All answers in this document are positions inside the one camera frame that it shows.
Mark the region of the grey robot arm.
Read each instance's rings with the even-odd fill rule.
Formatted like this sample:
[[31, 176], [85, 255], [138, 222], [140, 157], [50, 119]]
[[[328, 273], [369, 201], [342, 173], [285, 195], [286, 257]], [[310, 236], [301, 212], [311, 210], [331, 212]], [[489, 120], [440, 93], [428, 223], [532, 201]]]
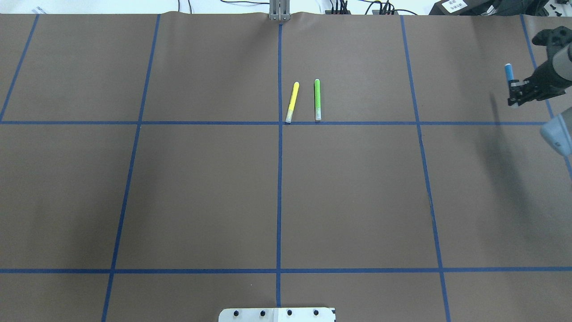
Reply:
[[[543, 29], [532, 43], [546, 48], [546, 61], [535, 68], [527, 79], [513, 76], [511, 64], [505, 65], [509, 90], [508, 106], [521, 106], [531, 101], [545, 101], [566, 94], [572, 85], [572, 31], [565, 26]], [[572, 109], [556, 114], [540, 129], [541, 136], [559, 155], [572, 153]]]

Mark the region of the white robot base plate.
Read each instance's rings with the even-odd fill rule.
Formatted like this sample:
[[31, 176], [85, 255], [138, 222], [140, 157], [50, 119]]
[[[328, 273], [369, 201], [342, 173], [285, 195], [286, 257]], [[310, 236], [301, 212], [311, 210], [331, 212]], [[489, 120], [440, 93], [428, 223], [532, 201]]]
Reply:
[[335, 308], [227, 308], [221, 310], [219, 322], [335, 322]]

